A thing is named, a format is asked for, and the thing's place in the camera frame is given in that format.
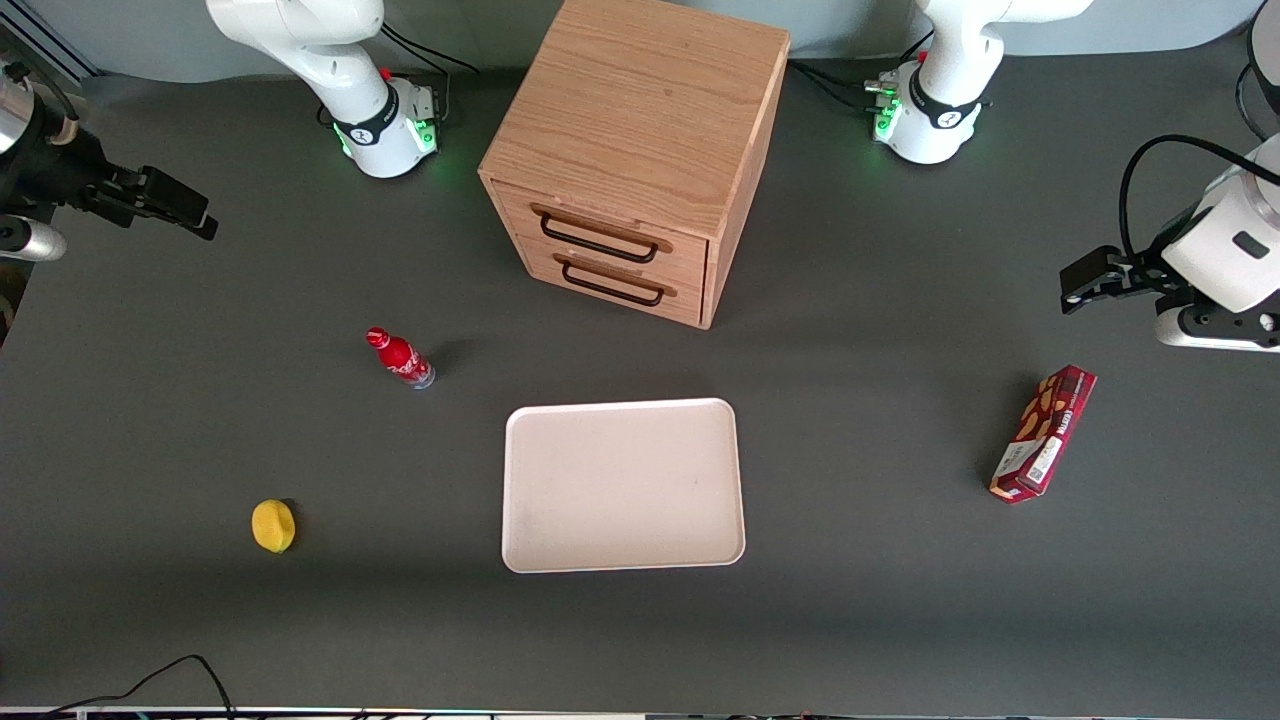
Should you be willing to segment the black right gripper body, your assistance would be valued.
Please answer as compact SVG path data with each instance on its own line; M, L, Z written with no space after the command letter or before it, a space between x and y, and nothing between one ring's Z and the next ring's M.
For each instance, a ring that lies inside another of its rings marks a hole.
M28 74L23 61L3 68L3 213L49 223L67 206L132 225L115 196L123 169L96 136L45 102Z

